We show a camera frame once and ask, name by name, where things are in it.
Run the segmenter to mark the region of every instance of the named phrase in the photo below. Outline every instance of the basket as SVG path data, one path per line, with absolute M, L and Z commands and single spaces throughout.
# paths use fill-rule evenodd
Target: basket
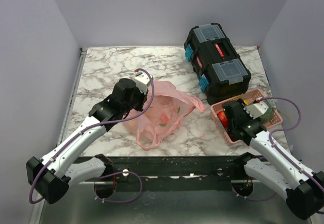
M 233 100 L 238 100 L 240 98 L 246 100 L 248 102 L 248 104 L 254 102 L 254 100 L 258 97 L 265 97 L 265 94 L 260 90 L 260 89 L 254 89 L 252 91 L 248 91 L 245 94 L 239 95 L 239 96 L 234 96 L 231 97 L 227 100 L 218 102 L 214 105 L 211 106 L 211 117 L 212 120 L 214 121 L 216 127 L 218 128 L 219 132 L 221 133 L 222 137 L 224 138 L 225 142 L 227 145 L 232 145 L 238 142 L 241 142 L 241 140 L 237 140 L 237 141 L 232 141 L 231 138 L 228 136 L 227 132 L 225 131 L 223 125 L 221 124 L 221 122 L 219 121 L 218 117 L 217 117 L 217 113 L 219 113 L 219 111 L 222 111 L 222 104 L 227 102 L 227 101 L 233 101 Z M 277 110 L 274 111 L 274 114 L 272 116 L 272 119 L 263 124 L 267 129 L 272 128 L 273 126 L 276 126 L 278 124 L 282 123 L 282 117 L 280 116 L 280 114 L 278 113 Z

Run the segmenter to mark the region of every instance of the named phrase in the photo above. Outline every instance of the gray floor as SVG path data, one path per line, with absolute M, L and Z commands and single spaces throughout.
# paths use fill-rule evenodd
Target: gray floor
M 273 192 L 255 184 L 255 198 Z M 114 199 L 127 199 L 134 193 L 115 193 Z M 249 202 L 232 192 L 144 192 L 129 204 L 102 204 L 94 200 L 92 184 L 79 184 L 69 189 L 59 202 L 45 204 L 40 223 L 107 224 L 107 223 L 221 223 L 221 224 L 305 224 L 296 218 L 280 198 L 267 202 Z

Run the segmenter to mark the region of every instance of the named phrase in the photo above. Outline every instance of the blue latch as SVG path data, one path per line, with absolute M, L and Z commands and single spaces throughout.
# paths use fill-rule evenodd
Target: blue latch
M 185 52 L 185 56 L 186 56 L 186 59 L 187 59 L 188 62 L 190 62 L 192 52 L 193 52 L 192 48 L 191 48 L 190 44 L 188 44 L 187 47 L 186 47 L 186 52 Z
M 208 84 L 209 84 L 209 82 L 204 74 L 199 77 L 198 85 L 200 87 L 201 92 L 203 92 L 203 93 L 205 92 Z

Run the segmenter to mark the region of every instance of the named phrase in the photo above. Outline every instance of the red label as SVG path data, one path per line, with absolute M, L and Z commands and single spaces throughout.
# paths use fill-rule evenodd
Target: red label
M 224 57 L 225 55 L 223 54 L 223 52 L 222 52 L 221 48 L 219 47 L 219 45 L 215 44 L 215 47 L 216 47 L 217 51 L 219 52 L 219 54 L 221 55 L 221 57 Z
M 198 56 L 197 56 L 197 63 L 199 64 L 199 67 L 200 67 L 200 68 L 203 67 L 203 65 L 201 64 L 200 59 L 198 58 Z

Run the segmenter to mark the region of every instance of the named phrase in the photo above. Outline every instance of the black toolbox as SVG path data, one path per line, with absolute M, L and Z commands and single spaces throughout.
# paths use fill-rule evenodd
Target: black toolbox
M 186 59 L 209 105 L 245 93 L 251 79 L 220 24 L 192 28 L 184 44 Z

